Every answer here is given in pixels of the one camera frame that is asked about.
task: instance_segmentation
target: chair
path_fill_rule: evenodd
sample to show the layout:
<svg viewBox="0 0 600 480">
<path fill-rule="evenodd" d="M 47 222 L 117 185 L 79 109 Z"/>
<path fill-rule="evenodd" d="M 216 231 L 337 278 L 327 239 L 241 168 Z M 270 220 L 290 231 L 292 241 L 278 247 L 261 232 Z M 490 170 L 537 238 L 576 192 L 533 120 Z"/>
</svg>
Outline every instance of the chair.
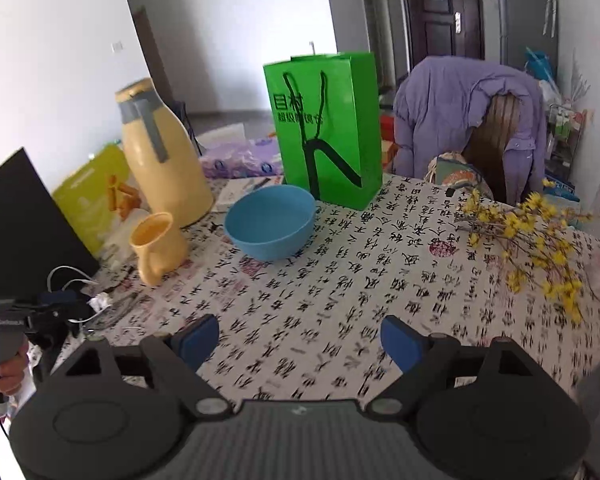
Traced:
<svg viewBox="0 0 600 480">
<path fill-rule="evenodd" d="M 517 97 L 512 94 L 493 97 L 484 121 L 474 128 L 469 144 L 462 152 L 466 161 L 482 173 L 498 202 L 507 203 L 502 155 L 518 129 L 519 119 L 520 101 Z"/>
</svg>

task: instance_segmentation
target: green paper bag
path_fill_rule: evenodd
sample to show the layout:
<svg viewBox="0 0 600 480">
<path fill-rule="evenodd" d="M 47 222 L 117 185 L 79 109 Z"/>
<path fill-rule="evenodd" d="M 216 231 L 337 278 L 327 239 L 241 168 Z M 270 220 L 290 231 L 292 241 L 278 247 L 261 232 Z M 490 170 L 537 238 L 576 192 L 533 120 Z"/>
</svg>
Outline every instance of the green paper bag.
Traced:
<svg viewBox="0 0 600 480">
<path fill-rule="evenodd" d="M 382 184 L 373 54 L 292 57 L 264 73 L 286 182 L 364 209 Z"/>
</svg>

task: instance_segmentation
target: mug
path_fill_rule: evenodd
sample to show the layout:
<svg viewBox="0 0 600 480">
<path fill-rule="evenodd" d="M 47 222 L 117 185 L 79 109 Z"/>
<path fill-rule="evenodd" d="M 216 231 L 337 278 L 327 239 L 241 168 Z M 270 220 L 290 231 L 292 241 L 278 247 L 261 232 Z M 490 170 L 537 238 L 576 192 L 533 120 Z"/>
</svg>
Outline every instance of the mug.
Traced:
<svg viewBox="0 0 600 480">
<path fill-rule="evenodd" d="M 159 285 L 162 276 L 177 269 L 189 254 L 189 244 L 174 224 L 171 213 L 156 213 L 142 220 L 129 243 L 138 255 L 138 273 L 147 285 Z"/>
</svg>

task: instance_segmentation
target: bowl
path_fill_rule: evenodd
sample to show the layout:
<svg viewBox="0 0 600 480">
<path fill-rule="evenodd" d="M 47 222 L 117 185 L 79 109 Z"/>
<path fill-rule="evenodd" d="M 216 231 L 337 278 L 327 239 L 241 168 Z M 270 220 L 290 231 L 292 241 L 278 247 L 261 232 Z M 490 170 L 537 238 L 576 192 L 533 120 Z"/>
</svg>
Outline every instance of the bowl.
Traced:
<svg viewBox="0 0 600 480">
<path fill-rule="evenodd" d="M 301 187 L 263 187 L 236 202 L 224 231 L 236 247 L 261 262 L 289 258 L 314 230 L 315 199 Z"/>
</svg>

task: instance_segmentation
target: dried plant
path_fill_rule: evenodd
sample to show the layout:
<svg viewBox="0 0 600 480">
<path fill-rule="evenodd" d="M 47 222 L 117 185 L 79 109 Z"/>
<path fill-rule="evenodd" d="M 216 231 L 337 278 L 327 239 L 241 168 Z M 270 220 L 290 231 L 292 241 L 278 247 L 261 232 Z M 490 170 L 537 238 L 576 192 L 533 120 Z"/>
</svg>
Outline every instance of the dried plant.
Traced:
<svg viewBox="0 0 600 480">
<path fill-rule="evenodd" d="M 555 185 L 548 180 L 543 183 L 546 187 Z M 532 193 L 516 208 L 493 202 L 487 205 L 480 202 L 476 189 L 461 211 L 456 221 L 469 225 L 472 247 L 478 246 L 481 235 L 493 237 L 502 247 L 502 258 L 513 267 L 506 281 L 511 292 L 518 293 L 526 282 L 531 282 L 542 288 L 546 298 L 557 301 L 574 323 L 580 324 L 582 314 L 577 298 L 582 282 L 570 265 L 570 254 L 579 251 L 567 240 L 566 230 L 571 221 L 590 220 L 591 215 L 577 214 L 573 209 L 559 212 L 539 193 Z M 521 252 L 526 254 L 528 263 L 518 260 Z M 536 269 L 546 274 L 543 283 L 536 282 Z"/>
</svg>

